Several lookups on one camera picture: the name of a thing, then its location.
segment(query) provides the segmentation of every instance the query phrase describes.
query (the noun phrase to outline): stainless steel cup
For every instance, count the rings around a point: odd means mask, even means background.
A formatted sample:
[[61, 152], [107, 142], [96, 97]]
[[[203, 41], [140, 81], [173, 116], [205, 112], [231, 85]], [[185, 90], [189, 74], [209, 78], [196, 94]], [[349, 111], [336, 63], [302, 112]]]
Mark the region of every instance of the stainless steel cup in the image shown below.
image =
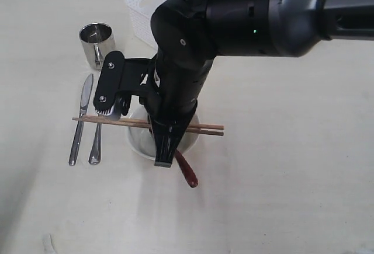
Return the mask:
[[101, 70], [107, 54], [116, 49], [112, 28], [105, 23], [91, 23], [79, 32], [89, 66]]

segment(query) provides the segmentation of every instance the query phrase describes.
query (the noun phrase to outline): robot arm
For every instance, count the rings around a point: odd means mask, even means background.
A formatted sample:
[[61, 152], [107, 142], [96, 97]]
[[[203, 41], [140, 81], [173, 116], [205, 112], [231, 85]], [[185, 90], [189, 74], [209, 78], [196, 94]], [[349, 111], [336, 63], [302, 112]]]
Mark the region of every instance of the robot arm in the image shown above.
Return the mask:
[[321, 40], [374, 40], [374, 0], [167, 0], [151, 28], [157, 55], [108, 54], [93, 103], [119, 119], [139, 96], [155, 165], [170, 167], [216, 56], [300, 57]]

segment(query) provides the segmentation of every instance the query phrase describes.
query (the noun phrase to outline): table surface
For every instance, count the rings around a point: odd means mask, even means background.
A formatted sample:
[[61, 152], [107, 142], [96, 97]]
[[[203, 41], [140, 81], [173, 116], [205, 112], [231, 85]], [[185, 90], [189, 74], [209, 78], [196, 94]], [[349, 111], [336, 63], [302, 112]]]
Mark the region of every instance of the table surface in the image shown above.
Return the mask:
[[108, 23], [127, 57], [154, 54], [124, 0], [0, 0], [0, 13], [0, 253], [43, 253], [48, 233], [58, 254], [374, 248], [373, 42], [217, 58], [198, 112], [226, 131], [186, 154], [199, 178], [191, 189], [176, 164], [133, 153], [122, 127], [103, 126], [102, 163], [91, 166], [86, 124], [68, 166], [92, 72], [80, 28]]

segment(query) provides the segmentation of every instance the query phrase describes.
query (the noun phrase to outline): cup handle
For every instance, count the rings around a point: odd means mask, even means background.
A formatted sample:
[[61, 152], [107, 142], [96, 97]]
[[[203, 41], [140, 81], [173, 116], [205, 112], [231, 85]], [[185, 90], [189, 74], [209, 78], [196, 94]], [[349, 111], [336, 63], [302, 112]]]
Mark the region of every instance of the cup handle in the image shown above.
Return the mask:
[[101, 69], [101, 63], [103, 62], [103, 56], [100, 52], [99, 46], [97, 44], [94, 44], [95, 49], [95, 64], [97, 69]]

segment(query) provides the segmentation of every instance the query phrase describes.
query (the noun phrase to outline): chopstick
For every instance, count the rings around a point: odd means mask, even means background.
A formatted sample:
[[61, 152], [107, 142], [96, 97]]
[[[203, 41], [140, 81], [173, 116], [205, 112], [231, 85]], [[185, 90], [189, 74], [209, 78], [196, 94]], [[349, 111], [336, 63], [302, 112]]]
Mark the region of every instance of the chopstick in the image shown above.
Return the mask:
[[[151, 128], [151, 125], [148, 124], [147, 120], [139, 119], [128, 119], [122, 118], [119, 121], [111, 121], [104, 117], [96, 116], [83, 116], [81, 118], [74, 117], [74, 121], [85, 121], [88, 123], [101, 123], [101, 124], [111, 124], [113, 126], [126, 126], [126, 127], [138, 127], [138, 128]], [[206, 135], [216, 135], [223, 136], [223, 131], [215, 130], [224, 130], [224, 126], [214, 125], [214, 124], [190, 124], [186, 130], [187, 133], [196, 133], [196, 134], [206, 134]]]

